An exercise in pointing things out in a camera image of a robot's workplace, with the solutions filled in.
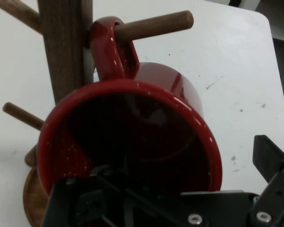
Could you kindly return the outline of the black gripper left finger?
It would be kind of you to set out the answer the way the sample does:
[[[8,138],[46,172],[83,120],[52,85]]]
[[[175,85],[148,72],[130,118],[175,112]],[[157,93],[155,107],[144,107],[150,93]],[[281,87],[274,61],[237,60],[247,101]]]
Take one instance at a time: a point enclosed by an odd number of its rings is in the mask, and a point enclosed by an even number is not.
[[[158,203],[157,192],[121,171],[102,167],[88,179],[55,183],[44,227],[178,227],[180,221]]]

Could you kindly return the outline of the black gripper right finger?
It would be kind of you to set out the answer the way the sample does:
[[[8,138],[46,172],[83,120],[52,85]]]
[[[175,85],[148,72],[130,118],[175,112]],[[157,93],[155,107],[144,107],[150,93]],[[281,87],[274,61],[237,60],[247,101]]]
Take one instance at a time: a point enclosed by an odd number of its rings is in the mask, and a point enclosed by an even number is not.
[[[284,227],[284,152],[266,135],[254,137],[253,164],[268,183],[249,212],[252,227]]]

